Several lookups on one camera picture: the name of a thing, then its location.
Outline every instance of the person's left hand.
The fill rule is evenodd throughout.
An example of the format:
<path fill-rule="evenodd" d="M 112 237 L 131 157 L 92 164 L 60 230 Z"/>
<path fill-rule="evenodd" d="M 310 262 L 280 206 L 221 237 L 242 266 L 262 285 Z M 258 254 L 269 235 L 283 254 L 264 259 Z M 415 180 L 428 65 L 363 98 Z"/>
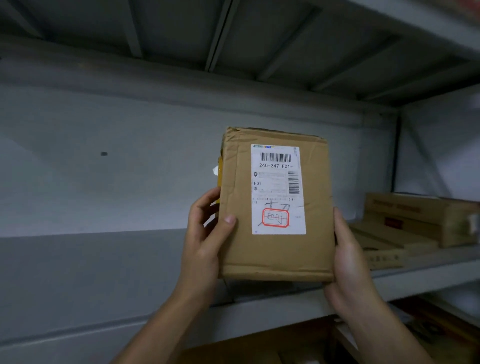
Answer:
<path fill-rule="evenodd" d="M 229 215 L 218 222 L 215 218 L 204 226 L 218 211 L 218 204 L 212 203 L 219 197 L 220 187 L 212 188 L 190 208 L 180 277 L 172 294 L 200 311 L 207 309 L 213 300 L 218 277 L 218 250 L 237 222 L 235 216 Z"/>

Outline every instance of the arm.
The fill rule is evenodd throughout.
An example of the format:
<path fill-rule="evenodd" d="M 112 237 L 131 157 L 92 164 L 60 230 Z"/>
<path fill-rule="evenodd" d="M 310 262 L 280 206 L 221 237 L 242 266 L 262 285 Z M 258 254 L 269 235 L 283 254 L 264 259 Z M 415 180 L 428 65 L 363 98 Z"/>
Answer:
<path fill-rule="evenodd" d="M 378 294 L 367 261 L 335 208 L 336 282 L 325 296 L 350 327 L 365 363 L 433 364 L 432 359 Z"/>
<path fill-rule="evenodd" d="M 218 276 L 218 250 L 236 223 L 234 216 L 228 216 L 204 227 L 218 211 L 218 205 L 210 204 L 219 196 L 216 187 L 190 208 L 177 286 L 112 364 L 171 363 L 196 317 L 210 305 Z"/>

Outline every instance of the red stamp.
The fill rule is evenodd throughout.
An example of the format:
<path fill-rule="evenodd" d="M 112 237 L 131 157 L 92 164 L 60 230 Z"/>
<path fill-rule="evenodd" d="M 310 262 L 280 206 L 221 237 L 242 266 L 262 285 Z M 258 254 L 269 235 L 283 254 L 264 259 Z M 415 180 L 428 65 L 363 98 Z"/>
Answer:
<path fill-rule="evenodd" d="M 264 208 L 262 212 L 262 223 L 265 226 L 275 228 L 286 228 L 290 223 L 290 214 L 287 210 L 278 210 L 276 208 Z"/>

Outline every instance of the vertical barcode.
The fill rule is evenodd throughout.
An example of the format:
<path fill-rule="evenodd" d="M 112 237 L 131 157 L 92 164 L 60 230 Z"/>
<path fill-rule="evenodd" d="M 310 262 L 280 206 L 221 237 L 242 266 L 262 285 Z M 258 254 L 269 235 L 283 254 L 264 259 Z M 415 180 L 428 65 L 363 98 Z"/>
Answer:
<path fill-rule="evenodd" d="M 291 154 L 285 153 L 260 153 L 260 160 L 262 162 L 288 162 L 292 161 Z"/>
<path fill-rule="evenodd" d="M 288 172 L 288 193 L 300 194 L 300 183 L 298 172 Z"/>

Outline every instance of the cardboard box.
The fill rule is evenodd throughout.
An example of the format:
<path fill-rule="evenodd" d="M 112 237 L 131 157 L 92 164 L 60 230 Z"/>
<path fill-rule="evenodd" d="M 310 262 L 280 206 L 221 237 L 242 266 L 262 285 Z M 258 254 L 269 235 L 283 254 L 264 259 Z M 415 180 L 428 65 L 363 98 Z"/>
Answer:
<path fill-rule="evenodd" d="M 234 214 L 238 223 L 220 251 L 220 276 L 332 281 L 335 238 L 327 141 L 230 127 L 221 157 L 219 218 Z"/>
<path fill-rule="evenodd" d="M 477 242 L 470 231 L 469 217 L 478 213 L 478 202 L 412 194 L 367 194 L 364 220 L 435 239 L 446 248 Z"/>
<path fill-rule="evenodd" d="M 409 256 L 428 254 L 438 249 L 438 242 L 433 239 L 390 228 L 376 222 L 355 222 L 350 224 L 350 228 L 354 233 L 360 233 L 388 245 L 403 248 Z"/>
<path fill-rule="evenodd" d="M 353 235 L 362 247 L 370 269 L 400 268 L 405 265 L 408 256 L 406 249 L 363 235 L 361 232 L 356 231 Z"/>

